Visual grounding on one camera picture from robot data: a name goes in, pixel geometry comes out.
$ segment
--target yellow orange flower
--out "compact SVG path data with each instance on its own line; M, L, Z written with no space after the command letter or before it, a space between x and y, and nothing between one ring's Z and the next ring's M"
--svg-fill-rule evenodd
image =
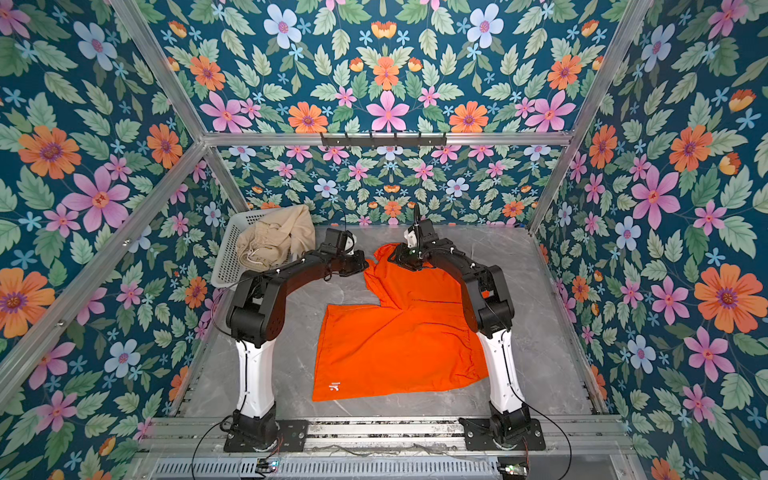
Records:
M411 57L411 59L410 59L410 60L408 60L408 69L409 69L410 71L419 71L419 70L421 70L423 67L424 67L424 65L422 65L422 61L421 61L421 60L419 60L419 59L418 59L418 58L416 58L416 57Z
M739 111L747 108L757 98L751 90L737 90L733 96L731 96L728 102L728 108L731 111Z
M594 31L598 29L599 24L600 22L597 20L590 20L589 22L585 23L583 27L581 27L581 34L585 37L592 35Z
M152 158L170 169L181 157L179 136L166 124L152 125L149 127L149 133L151 135L147 137L147 146L152 149Z
M98 454L104 457L112 453L112 449L114 448L114 444L116 441L117 439L114 436L104 440L104 443L102 443L101 447L99 447L98 449Z
M400 68L395 65L392 57L381 57L379 64L373 67L373 74L376 76L374 80L384 90L392 90L392 87L397 85L399 73Z
M650 474L654 480L680 480L680 474L677 470L670 467L669 462L663 458L654 458L654 463L650 467Z
M674 152L670 154L670 163L679 172L685 169L692 172L699 167L699 162L709 157L712 151L709 149L711 144L712 134L706 127L703 125L697 125L694 129L688 127L680 133L680 138L675 138L672 142Z
M592 145L589 147L590 163L592 167L604 168L614 157L614 148L618 145L615 137L616 129L611 125L603 125L600 131L592 137Z
M190 71L192 75L196 75L194 78L197 83L203 85L208 90L216 91L224 88L224 82L227 79L224 74L221 73L221 67L216 65L215 61L208 60L208 57L201 55L198 57L192 57L192 66Z
M317 105L310 107L310 104L300 101L296 107L291 107L288 113L291 116L288 123L296 128L298 134L324 134L328 131L328 119L322 115Z
M522 202L513 201L504 205L504 209L502 210L502 213L504 214L505 217L516 217L519 214L522 214L524 209L525 209L525 205L523 205Z
M67 138L67 132L56 127L50 131L48 127L38 125L33 135L23 134L18 142L24 147L18 151L19 157L24 163L32 164L29 170L41 177L47 174L60 180L80 164L81 157L75 153L80 147Z
M603 374L598 371L598 368L596 366L592 366L592 375L594 376L594 381L598 384L598 389L600 389L600 395L603 397L603 400L608 399L608 391L605 389L605 378L603 378Z
M720 159L720 171L726 175L735 175L739 173L739 167L741 167L741 160L739 154L731 152L725 157Z
M181 367L179 374L174 375L174 379L170 381L170 386L173 388L168 392L168 400L173 402L179 395L179 390L181 389L181 385L184 383L184 380L187 378L189 370L190 368L188 366L183 366Z
M175 33L178 38L185 38L187 36L187 27L175 20L168 22L168 27L170 27L170 30Z
M364 66L364 65L363 65L363 62L362 62L362 58L360 58L360 57L357 57L357 58L353 58L353 59L352 59L352 60L349 62L349 69L350 69L351 71L362 71L362 67L363 67L363 66Z
M488 117L485 116L487 113L488 109L483 105L478 106L476 101L468 101L466 106L459 105L449 119L453 125L451 131L455 134L479 134L488 124Z
M562 61L556 61L552 65L552 71L547 75L550 88L565 90L576 81L576 75L581 73L581 57L565 55Z
M10 339L29 330L27 323L35 325L45 313L43 306L55 300L52 288L43 288L48 279L38 272L24 277L20 268L0 270L0 329Z
M205 294L208 293L208 287L206 281L202 276L196 276L190 280L190 285L187 287L187 298L184 302L189 305L190 308L197 308L203 304Z
M757 328L753 315L760 318L768 315L768 300L753 295L763 291L763 284L753 273L740 276L741 269L724 263L720 272L713 266L701 274L704 283L697 283L694 296L704 319L715 319L715 327L725 333L733 333L733 324L742 333Z
M573 292L577 302L584 303L589 296L589 285L587 285L587 280L580 276L576 276L576 278L574 278L574 285L571 287L571 292Z
M397 24L395 22L373 22L371 31L376 38L392 38L397 32Z
M384 206L384 213L394 218L402 213L402 207L400 207L400 204L392 200Z

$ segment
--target orange fabric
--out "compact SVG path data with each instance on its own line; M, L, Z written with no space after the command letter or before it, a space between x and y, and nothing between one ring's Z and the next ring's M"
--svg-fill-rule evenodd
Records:
M317 346L312 400L458 389L488 376L462 312L461 288L437 269L411 272L380 247L365 271L376 305L328 305Z

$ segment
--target metal beam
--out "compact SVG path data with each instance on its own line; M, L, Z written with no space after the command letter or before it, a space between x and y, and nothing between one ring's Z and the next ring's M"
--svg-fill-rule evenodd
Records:
M213 171L216 179L219 180L221 190L226 194L227 198L232 204L232 208L237 212L248 211L248 205L243 196L243 191L235 183L235 178L227 169L227 165L224 163L224 159L219 153L219 149L215 147L208 147L208 152L205 154L205 161L208 163L211 171Z
M160 43L157 42L157 38L149 28L147 19L141 14L138 5L134 0L112 0L110 3L125 25L125 29L139 49L141 56L144 57L144 61L152 70L165 96L168 97L170 104L173 105L174 110L192 136L192 140L200 140L206 131L205 125L176 74L170 69L167 55L163 52Z
M397 140L406 140L409 144L419 138L419 134L403 133L397 134L260 134L257 132L243 132L240 134L209 133L205 134L205 144L211 147L230 147L232 145L247 145L256 147L261 145L309 145L310 147L323 146L323 138L326 141L338 142L339 146L348 143L360 144L381 144L382 141L392 145L399 144ZM429 145L427 138L440 138L442 135L424 134L423 145ZM571 143L571 132L515 132L515 133L480 133L480 134L446 134L444 144L448 145L550 145L565 146Z
M144 228L168 202L170 195L176 191L184 179L192 174L204 151L205 146L198 141L184 152L178 163L165 174L125 223L112 234L104 247L72 279L45 315L8 352L0 363L0 405L8 405L19 386L40 363L43 355L56 345L67 326L88 304L94 290L106 280L123 258L132 239L141 236Z
M560 184L568 173L568 166L576 157L578 149L584 141L584 136L586 136L590 125L592 125L594 116L598 112L603 98L608 93L608 88L611 87L611 82L614 80L619 66L624 60L624 56L627 54L629 46L637 34L637 30L643 24L643 18L652 3L653 0L629 0L627 8L624 10L624 16L621 18L616 28L616 33L613 39L611 39L611 44L605 52L603 65L600 67L600 71L595 77L592 87L589 89L589 93L581 105L581 109L579 109L572 131L573 140L563 154L560 155L552 174L549 176L547 186L541 192L536 213L528 224L528 229L531 233L538 229L538 226L544 219L544 215L557 195L558 188L560 188Z

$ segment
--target orange pants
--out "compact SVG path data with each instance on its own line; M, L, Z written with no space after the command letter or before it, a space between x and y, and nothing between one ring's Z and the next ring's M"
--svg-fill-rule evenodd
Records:
M467 326L458 283L437 269L411 272L380 247L365 271L375 305L328 305L317 346L312 400L442 392L488 376Z

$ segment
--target floral wallpaper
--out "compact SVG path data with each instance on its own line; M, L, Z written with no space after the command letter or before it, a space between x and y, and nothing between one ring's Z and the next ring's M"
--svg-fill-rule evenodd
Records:
M249 207L304 203L315 223L397 225L413 208L434 222L522 227L558 147L234 146L221 150Z
M768 476L766 14L651 12L538 231L655 480Z
M0 358L190 143L110 7L79 4L0 2Z
M226 220L219 201L201 162L4 406L0 478L125 475L210 327L210 272ZM0 270L3 279L20 274Z
M543 132L572 125L626 4L171 0L152 28L211 131Z

